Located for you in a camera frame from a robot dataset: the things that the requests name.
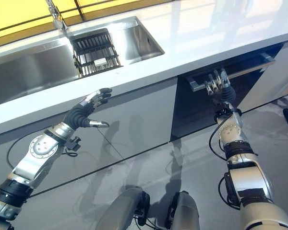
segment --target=oven handle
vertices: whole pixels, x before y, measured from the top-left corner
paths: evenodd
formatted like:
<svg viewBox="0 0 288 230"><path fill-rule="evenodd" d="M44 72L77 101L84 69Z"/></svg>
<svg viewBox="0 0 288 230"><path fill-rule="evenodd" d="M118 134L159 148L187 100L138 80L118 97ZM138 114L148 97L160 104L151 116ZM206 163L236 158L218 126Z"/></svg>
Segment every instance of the oven handle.
<svg viewBox="0 0 288 230"><path fill-rule="evenodd" d="M266 53L261 53L260 55L264 58L264 62L262 64L248 68L248 69L238 71L236 73L229 74L228 75L229 79L236 78L236 77L242 76L244 74L254 72L254 71L259 70L259 69L267 68L268 66L271 66L275 63L275 59L273 57L271 57L270 55L268 55ZM190 87L191 87L193 92L206 88L205 84L200 84L200 85L197 84L197 82L193 79L193 77L188 77L187 81L189 82Z"/></svg>

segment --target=yellow wall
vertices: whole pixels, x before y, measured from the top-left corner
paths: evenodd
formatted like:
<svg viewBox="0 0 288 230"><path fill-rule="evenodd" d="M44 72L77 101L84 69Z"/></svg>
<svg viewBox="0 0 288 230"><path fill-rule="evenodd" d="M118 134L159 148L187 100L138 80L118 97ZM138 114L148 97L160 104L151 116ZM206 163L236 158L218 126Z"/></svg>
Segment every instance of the yellow wall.
<svg viewBox="0 0 288 230"><path fill-rule="evenodd" d="M80 7L87 4L98 3L94 6L82 8L83 13L141 0L104 1L107 0L78 0ZM60 12L76 8L74 0L53 0L53 3L58 7ZM46 0L0 0L0 29L47 15L50 15L50 13L48 11ZM63 18L68 18L75 15L79 15L78 10L73 10L62 14ZM51 16L19 26L14 26L12 28L0 31L0 37L50 22L52 22Z"/></svg>

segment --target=robotic hand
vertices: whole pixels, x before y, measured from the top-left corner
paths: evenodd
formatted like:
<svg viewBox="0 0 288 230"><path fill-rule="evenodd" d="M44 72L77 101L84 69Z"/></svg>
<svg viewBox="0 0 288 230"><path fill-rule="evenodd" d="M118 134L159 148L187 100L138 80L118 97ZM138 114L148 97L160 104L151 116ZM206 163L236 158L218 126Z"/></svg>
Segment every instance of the robotic hand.
<svg viewBox="0 0 288 230"><path fill-rule="evenodd" d="M221 198L229 206L241 210L244 230L286 230L288 216L273 203L271 183L259 164L258 154L251 149L242 131L241 111L231 105L235 92L228 76L224 69L220 76L215 70L215 76L216 80L206 83L206 88L213 99L219 124L216 131L219 130L226 155L226 159L220 158L226 160L228 166L228 172L219 183L220 188L225 180L227 201Z"/></svg>
<svg viewBox="0 0 288 230"><path fill-rule="evenodd" d="M85 97L74 106L63 121L32 140L25 157L0 185L0 230L13 230L6 220L14 220L33 190L48 174L64 147L77 151L80 139L71 136L79 127L109 127L102 121L87 118L96 107L108 102L112 89L104 88Z"/></svg>

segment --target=faucet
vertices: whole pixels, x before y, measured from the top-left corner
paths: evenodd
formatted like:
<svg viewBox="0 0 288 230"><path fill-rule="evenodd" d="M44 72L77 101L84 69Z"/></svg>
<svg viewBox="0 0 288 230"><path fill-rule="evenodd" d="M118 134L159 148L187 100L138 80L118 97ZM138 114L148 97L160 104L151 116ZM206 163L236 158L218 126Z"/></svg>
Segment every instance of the faucet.
<svg viewBox="0 0 288 230"><path fill-rule="evenodd" d="M53 4L52 0L46 0L46 3L48 5L48 10L53 17L53 26L58 30L62 30L63 33L66 32L67 25L65 24L59 9Z"/></svg>

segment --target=gray floor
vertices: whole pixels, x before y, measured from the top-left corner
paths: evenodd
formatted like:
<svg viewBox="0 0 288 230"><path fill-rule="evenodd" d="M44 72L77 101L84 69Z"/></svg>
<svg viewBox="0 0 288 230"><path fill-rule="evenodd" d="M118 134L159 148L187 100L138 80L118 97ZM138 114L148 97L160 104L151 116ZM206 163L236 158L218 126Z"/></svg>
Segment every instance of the gray floor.
<svg viewBox="0 0 288 230"><path fill-rule="evenodd" d="M243 130L274 184L275 203L288 213L288 125L282 115L285 107L288 97L250 111L242 119ZM217 192L227 168L208 148L214 128L33 197L13 226L16 230L93 230L111 201L126 187L137 185L150 194L149 217L159 226L164 223L173 194L186 190L197 203L202 230L238 230L239 211L226 206ZM134 222L129 229L137 229Z"/></svg>

